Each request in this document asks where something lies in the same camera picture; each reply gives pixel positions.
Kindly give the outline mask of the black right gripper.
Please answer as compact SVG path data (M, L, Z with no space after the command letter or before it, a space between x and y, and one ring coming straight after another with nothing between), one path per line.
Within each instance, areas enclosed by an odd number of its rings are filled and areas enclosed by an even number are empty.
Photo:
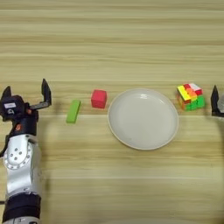
M218 100L219 100L219 94L218 89L216 86L213 87L213 92L211 95L211 107L212 107L212 115L217 116L219 114L220 117L224 117L224 113L219 113L218 109Z

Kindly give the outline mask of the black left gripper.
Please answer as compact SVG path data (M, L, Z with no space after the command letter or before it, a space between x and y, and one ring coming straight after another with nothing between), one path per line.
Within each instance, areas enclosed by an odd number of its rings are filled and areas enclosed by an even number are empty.
M28 102L24 105L22 112L12 120L12 135L37 135L37 123L39 120L39 109L44 109L46 104L52 105L51 89L46 81L42 80L41 92L44 97L44 102L30 105ZM11 97L11 87L8 86L2 93L1 100Z

